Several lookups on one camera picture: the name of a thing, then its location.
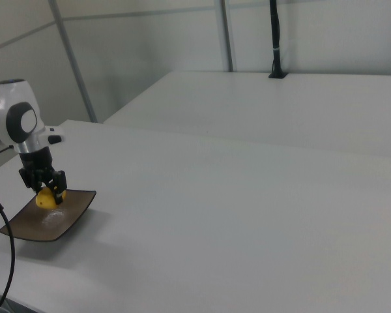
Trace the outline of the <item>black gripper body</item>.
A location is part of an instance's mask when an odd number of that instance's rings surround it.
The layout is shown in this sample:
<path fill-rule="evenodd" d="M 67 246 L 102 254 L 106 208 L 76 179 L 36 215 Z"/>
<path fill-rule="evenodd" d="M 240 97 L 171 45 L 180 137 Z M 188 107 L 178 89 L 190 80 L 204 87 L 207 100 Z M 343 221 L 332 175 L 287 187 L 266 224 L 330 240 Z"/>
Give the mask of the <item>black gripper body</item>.
<path fill-rule="evenodd" d="M 49 147 L 42 148 L 33 153 L 21 153 L 19 157 L 22 162 L 22 168 L 36 170 L 40 175 L 42 183 L 51 182 L 51 174 L 53 171 L 52 156 Z"/>

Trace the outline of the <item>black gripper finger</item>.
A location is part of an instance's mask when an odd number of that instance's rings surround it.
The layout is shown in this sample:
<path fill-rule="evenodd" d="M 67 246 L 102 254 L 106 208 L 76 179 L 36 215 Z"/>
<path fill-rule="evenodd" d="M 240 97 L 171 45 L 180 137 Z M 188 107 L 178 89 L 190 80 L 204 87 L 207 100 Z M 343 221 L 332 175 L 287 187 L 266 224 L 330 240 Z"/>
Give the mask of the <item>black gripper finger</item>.
<path fill-rule="evenodd" d="M 19 174 L 27 188 L 31 188 L 35 193 L 42 190 L 42 181 L 36 170 L 21 168 Z"/>
<path fill-rule="evenodd" d="M 57 205 L 61 204 L 64 200 L 67 189 L 66 174 L 64 171 L 52 172 L 50 189 L 55 203 Z"/>

